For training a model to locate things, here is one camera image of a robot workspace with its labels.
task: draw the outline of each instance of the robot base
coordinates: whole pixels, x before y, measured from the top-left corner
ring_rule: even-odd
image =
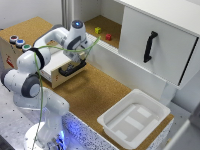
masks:
[[[39,130],[43,127],[44,124],[45,124],[44,122],[40,123]],[[32,150],[33,142],[35,139],[35,134],[36,134],[38,125],[39,125],[39,123],[35,124],[26,132],[25,137],[24,137],[24,149],[25,150]],[[33,150],[49,150],[49,147],[45,146],[44,148],[42,148],[42,145],[38,141],[36,141]]]

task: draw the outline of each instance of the cabinet door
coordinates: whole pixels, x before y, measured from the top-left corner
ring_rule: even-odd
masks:
[[[146,45],[152,31],[158,36],[152,40],[151,60],[144,63]],[[196,39],[191,34],[126,7],[119,53],[178,85]]]

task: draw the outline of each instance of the plastic container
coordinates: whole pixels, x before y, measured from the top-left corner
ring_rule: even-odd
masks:
[[[169,113],[169,108],[136,89],[97,120],[123,148],[136,149]]]

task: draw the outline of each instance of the cabinet door handle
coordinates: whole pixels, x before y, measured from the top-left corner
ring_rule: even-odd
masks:
[[[151,35],[149,36],[149,39],[147,41],[146,50],[144,53],[144,63],[147,63],[152,58],[149,54],[151,51],[153,39],[157,36],[158,36],[158,33],[154,32],[154,31],[151,32]]]

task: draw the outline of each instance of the yellow object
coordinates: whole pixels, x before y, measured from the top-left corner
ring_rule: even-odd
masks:
[[[101,33],[101,28],[96,27],[96,28],[95,28],[95,33],[100,34],[100,33]]]

